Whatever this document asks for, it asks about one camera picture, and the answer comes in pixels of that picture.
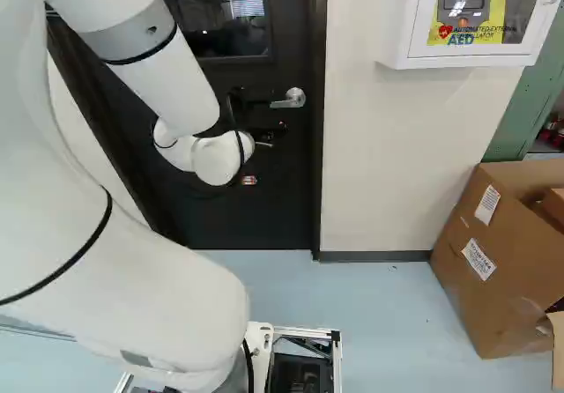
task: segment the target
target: white cabinet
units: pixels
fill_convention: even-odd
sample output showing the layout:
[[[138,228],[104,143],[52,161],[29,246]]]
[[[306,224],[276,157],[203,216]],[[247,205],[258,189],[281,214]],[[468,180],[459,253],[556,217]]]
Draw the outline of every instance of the white cabinet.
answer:
[[[394,69],[533,65],[560,1],[375,0],[375,60]]]

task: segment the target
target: door handle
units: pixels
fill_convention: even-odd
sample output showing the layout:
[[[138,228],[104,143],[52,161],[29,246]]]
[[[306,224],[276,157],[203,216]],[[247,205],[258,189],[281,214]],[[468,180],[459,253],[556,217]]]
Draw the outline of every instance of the door handle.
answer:
[[[299,87],[288,89],[286,100],[271,102],[271,108],[301,108],[304,105],[306,105],[306,94]]]

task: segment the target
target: silver door handle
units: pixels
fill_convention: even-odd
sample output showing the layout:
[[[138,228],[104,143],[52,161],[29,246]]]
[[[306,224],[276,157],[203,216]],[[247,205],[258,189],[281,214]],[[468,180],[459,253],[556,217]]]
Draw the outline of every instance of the silver door handle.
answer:
[[[306,94],[299,87],[288,89],[286,100],[271,102],[271,108],[301,108],[304,105],[306,105]]]

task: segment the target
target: automated external defibrillator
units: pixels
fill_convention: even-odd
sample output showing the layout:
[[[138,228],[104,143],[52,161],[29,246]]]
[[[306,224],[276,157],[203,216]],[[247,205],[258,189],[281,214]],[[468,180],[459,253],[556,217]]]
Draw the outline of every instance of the automated external defibrillator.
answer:
[[[506,0],[437,0],[427,45],[501,44]]]

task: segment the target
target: glass window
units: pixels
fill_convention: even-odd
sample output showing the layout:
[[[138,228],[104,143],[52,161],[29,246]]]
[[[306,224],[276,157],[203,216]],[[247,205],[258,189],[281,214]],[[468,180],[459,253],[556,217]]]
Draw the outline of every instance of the glass window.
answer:
[[[537,0],[437,0],[427,45],[517,44]]]
[[[264,0],[165,0],[198,57],[269,53]]]

